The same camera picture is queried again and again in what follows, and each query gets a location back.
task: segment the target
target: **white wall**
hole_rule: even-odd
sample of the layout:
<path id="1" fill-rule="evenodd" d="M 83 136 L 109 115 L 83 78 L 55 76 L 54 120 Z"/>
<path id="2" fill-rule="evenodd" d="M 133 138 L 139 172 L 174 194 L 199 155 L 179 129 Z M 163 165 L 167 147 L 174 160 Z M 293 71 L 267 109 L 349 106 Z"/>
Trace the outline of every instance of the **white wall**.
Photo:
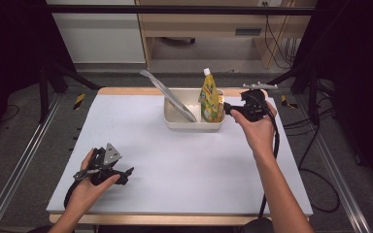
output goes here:
<path id="1" fill-rule="evenodd" d="M 48 4 L 134 5 L 133 0 L 47 0 Z M 145 63 L 135 14 L 53 14 L 74 63 Z"/>

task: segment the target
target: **hand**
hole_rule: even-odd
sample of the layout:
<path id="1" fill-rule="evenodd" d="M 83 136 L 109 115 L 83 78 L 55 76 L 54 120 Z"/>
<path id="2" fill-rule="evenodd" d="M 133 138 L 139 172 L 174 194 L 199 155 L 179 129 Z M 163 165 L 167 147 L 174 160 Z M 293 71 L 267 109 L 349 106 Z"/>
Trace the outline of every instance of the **hand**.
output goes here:
<path id="1" fill-rule="evenodd" d="M 81 164 L 81 170 L 86 168 L 92 155 L 93 150 L 90 150 Z M 83 179 L 72 193 L 67 209 L 74 209 L 75 212 L 84 215 L 93 206 L 102 193 L 104 193 L 118 179 L 119 175 L 114 175 L 102 182 L 100 185 L 93 185 L 89 178 Z"/>
<path id="2" fill-rule="evenodd" d="M 266 103 L 275 117 L 277 110 L 270 103 Z M 269 116 L 255 122 L 250 122 L 236 110 L 231 110 L 231 115 L 244 130 L 248 145 L 253 150 L 255 158 L 264 154 L 273 154 L 274 125 Z"/>

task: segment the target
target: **person's left hand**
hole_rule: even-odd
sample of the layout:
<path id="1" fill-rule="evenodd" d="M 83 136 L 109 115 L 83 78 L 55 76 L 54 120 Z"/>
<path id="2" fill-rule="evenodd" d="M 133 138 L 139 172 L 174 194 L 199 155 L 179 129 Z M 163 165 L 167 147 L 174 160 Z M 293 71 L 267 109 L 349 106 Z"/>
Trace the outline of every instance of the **person's left hand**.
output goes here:
<path id="1" fill-rule="evenodd" d="M 92 155 L 93 150 L 90 150 L 81 164 L 81 170 L 86 168 Z M 119 175 L 113 175 L 99 185 L 93 185 L 89 178 L 83 179 L 72 192 L 67 210 L 73 209 L 74 212 L 84 215 L 93 206 L 102 193 L 104 193 L 118 179 Z"/>

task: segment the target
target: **white table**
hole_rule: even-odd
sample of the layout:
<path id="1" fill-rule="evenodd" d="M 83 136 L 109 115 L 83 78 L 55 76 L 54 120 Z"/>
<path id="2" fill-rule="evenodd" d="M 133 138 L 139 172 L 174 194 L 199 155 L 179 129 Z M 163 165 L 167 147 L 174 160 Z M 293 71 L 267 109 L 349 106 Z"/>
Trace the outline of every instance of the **white table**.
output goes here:
<path id="1" fill-rule="evenodd" d="M 226 102 L 243 105 L 239 90 L 223 91 Z M 268 101 L 275 105 L 273 99 Z M 116 170 L 135 170 L 126 185 L 107 190 L 81 223 L 243 225 L 256 218 L 263 190 L 241 127 L 226 116 L 218 131 L 170 129 L 163 103 L 155 88 L 106 87 L 98 92 L 47 207 L 52 222 L 63 213 L 65 194 L 87 152 L 107 143 L 122 155 Z M 310 216 L 279 115 L 276 120 L 281 135 L 278 163 L 302 211 Z"/>

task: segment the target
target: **person's right arm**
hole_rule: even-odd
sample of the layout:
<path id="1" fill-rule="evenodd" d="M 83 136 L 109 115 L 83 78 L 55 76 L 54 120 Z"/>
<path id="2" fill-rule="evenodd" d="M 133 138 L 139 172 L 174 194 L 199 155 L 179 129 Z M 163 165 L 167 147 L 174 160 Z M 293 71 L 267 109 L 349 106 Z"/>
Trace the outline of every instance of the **person's right arm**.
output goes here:
<path id="1" fill-rule="evenodd" d="M 268 107 L 275 116 L 277 111 L 269 103 Z M 248 144 L 253 150 L 274 231 L 277 233 L 314 232 L 275 160 L 272 148 L 274 126 L 271 118 L 266 116 L 262 120 L 249 122 L 235 110 L 232 110 L 231 114 L 243 128 Z"/>

